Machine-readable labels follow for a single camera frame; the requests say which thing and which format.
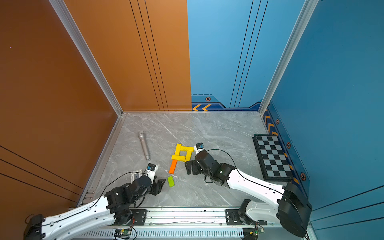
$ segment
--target aluminum frame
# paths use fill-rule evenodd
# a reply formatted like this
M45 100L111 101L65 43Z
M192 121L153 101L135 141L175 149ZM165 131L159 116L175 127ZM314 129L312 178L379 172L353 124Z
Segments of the aluminum frame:
M96 62L96 59L94 58L91 50L89 49L83 35L81 34L74 19L72 18L71 13L65 5L64 0L49 0L49 2L51 3L56 14L59 16L61 22L63 23L70 37L72 38L72 41L75 43L77 49L79 50L84 61L91 70L96 81L99 83L100 88L103 90L114 111L118 116L121 116L123 110L119 104L119 101L117 100L115 94L109 86L107 79L105 79L105 76L102 70L100 69L100 66Z
M275 73L272 76L271 82L268 85L268 88L263 97L263 101L259 107L259 113L262 117L266 108L268 107L269 102L272 99L273 94L276 91L277 86L279 85L279 82L285 72L285 69L287 68L288 63L291 60L293 52L295 51L297 44L299 43L300 38L303 35L303 32L307 27L307 24L318 2L319 0L306 0L300 11L299 17L296 20L295 26L293 27L291 35L285 46L284 52L281 55Z

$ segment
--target orange wooden block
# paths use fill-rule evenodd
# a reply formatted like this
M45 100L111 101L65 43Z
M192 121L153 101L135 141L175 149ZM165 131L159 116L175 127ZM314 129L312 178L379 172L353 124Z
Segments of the orange wooden block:
M169 173L174 174L175 173L175 168L176 168L177 160L172 160L172 164L170 165L169 168Z

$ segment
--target white square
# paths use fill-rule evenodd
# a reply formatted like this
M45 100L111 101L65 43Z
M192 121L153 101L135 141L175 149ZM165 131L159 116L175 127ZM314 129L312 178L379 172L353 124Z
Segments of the white square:
M268 171L267 170L267 175L268 175L268 177L274 177L275 175L273 174L273 171Z

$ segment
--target gray tile floor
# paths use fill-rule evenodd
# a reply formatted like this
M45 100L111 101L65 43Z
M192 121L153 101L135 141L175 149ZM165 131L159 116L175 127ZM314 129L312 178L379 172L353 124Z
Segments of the gray tile floor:
M177 143L192 147L198 142L204 143L207 150L227 151L240 170L263 179L252 142L253 134L266 134L257 112L129 113L100 179L97 197L117 177L129 171L144 170L148 165L137 137L139 131L146 134L150 163L159 166L156 174L158 179L171 176L168 170ZM219 163L233 164L221 151L210 153ZM241 191L214 183L207 184L203 175L187 175L183 162L178 162L173 178L174 187L170 188L166 182L162 192L157 196L147 195L142 206L240 206L244 199L260 202ZM106 191L130 181L129 176L124 176L111 184Z

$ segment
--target orange chevron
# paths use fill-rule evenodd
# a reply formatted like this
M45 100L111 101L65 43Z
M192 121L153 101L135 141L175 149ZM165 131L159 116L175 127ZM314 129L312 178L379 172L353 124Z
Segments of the orange chevron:
M265 116L265 125L266 125L266 119L267 119L267 118L271 119L270 116Z
M271 127L274 127L274 125L272 123L268 123L268 132L270 131Z
M198 112L198 110L197 110L197 108L198 107L200 107L201 106L201 104L198 104L198 105L196 105L194 108L192 108L193 110L195 110L196 112Z
M209 107L209 106L211 106L211 104L208 104L207 106L203 107L203 110L204 110L204 111L208 111L208 110L207 110L207 107Z

